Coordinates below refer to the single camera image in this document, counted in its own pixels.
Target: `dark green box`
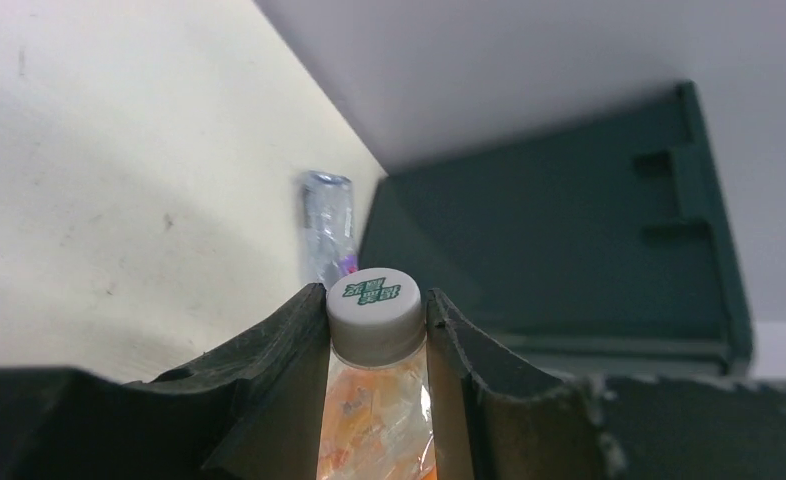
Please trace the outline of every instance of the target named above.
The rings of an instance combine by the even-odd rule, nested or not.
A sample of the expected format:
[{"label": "dark green box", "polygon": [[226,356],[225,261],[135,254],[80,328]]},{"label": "dark green box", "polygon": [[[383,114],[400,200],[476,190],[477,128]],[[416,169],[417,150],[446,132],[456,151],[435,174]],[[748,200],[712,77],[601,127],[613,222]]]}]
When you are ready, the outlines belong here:
[{"label": "dark green box", "polygon": [[360,255],[538,366],[742,374],[752,332],[695,86],[379,184]]}]

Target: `bottle cap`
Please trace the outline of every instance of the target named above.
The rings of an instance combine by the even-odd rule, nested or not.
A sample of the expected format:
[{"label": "bottle cap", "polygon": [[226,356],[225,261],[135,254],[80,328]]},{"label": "bottle cap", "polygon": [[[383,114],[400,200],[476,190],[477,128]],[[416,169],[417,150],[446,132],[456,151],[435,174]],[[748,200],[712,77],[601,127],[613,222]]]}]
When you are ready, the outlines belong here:
[{"label": "bottle cap", "polygon": [[419,287],[390,268],[368,268],[341,278],[328,291],[334,353],[358,368],[386,368],[425,342]]}]

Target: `bottle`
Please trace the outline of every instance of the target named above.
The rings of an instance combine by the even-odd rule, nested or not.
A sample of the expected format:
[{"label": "bottle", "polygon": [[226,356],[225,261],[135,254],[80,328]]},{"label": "bottle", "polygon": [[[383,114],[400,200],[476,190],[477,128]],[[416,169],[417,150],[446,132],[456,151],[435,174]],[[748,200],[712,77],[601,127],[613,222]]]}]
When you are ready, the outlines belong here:
[{"label": "bottle", "polygon": [[416,282],[389,268],[328,292],[332,359],[317,480],[419,480],[434,470],[425,315]]},{"label": "bottle", "polygon": [[330,173],[306,172],[302,203],[309,276],[331,288],[337,280],[358,270],[352,181]]}]

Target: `white tabletop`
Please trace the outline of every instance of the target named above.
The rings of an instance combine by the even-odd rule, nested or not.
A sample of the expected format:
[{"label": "white tabletop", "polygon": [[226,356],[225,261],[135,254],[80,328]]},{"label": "white tabletop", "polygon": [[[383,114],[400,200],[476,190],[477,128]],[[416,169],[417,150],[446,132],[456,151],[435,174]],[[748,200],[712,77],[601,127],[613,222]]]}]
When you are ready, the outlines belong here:
[{"label": "white tabletop", "polygon": [[149,380],[301,288],[307,169],[378,163],[250,0],[0,0],[0,365]]}]

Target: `green logo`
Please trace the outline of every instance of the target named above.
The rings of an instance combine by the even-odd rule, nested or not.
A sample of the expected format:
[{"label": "green logo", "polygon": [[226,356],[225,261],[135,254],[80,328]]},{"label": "green logo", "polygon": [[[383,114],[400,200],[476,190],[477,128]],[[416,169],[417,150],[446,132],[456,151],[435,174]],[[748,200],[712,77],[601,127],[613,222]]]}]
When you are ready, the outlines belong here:
[{"label": "green logo", "polygon": [[360,298],[358,298],[358,305],[383,302],[398,297],[399,289],[402,286],[391,285],[385,287],[385,280],[387,280],[387,277],[367,280],[366,282],[356,283],[354,285],[346,285],[346,291],[343,292],[343,297],[357,297],[360,295]]}]

